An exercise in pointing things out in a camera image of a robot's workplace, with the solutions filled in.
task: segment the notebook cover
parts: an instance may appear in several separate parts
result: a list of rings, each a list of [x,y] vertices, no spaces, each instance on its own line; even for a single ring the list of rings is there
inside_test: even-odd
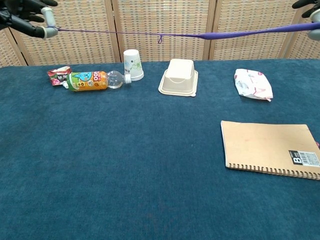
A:
[[[320,149],[305,124],[221,122],[230,169],[320,180]]]

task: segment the purple string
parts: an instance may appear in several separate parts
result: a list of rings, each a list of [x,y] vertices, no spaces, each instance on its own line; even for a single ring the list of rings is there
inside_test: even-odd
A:
[[[190,37],[190,38],[200,38],[205,40],[216,40],[216,39],[230,39],[244,37],[254,34],[265,34],[265,33],[290,33],[290,32],[300,32],[300,31],[312,31],[320,29],[320,22],[311,23],[300,23],[287,26],[279,26],[274,28],[267,28],[256,31],[239,31],[239,32],[206,32],[202,34],[176,34],[176,33],[151,33],[151,32],[121,32],[121,31],[97,31],[97,30],[75,30],[75,29],[63,29],[56,27],[61,32],[78,32],[78,33],[105,33],[105,34],[132,34],[132,35],[150,35],[150,36],[160,36],[158,44],[163,42],[163,36],[172,37]]]

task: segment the white paper cup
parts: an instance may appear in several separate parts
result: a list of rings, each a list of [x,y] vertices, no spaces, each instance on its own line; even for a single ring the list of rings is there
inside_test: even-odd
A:
[[[124,73],[131,75],[132,81],[138,81],[144,77],[142,70],[139,51],[136,49],[129,49],[123,53]]]

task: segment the white plastic bag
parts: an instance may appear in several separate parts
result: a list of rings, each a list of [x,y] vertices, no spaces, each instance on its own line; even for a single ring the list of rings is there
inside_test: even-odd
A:
[[[235,71],[234,83],[241,96],[269,102],[274,97],[271,85],[262,72],[239,68]]]

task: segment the woven panel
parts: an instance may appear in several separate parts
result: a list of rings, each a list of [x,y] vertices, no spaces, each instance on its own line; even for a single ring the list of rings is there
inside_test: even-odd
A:
[[[290,25],[295,16],[292,1],[218,0],[215,31],[239,32]],[[210,59],[278,58],[287,33],[265,33],[212,41]]]
[[[0,67],[5,66],[24,66],[26,63],[22,60],[22,55],[14,48],[14,38],[8,29],[0,31]]]
[[[58,1],[58,4],[52,8],[58,27],[109,31],[104,0],[66,0]],[[24,44],[26,59],[31,65],[115,61],[111,35],[107,33],[59,32],[45,41],[24,34],[21,34],[21,38],[22,41],[18,43]]]
[[[297,32],[296,40],[293,42],[291,51],[288,52],[290,59],[320,59],[320,41],[314,41],[308,38],[306,31]]]
[[[206,32],[208,9],[209,0],[118,0],[117,28],[120,24],[123,32],[200,34]],[[120,49],[138,49],[143,62],[203,59],[202,39],[164,36],[158,44],[157,36],[122,37]]]

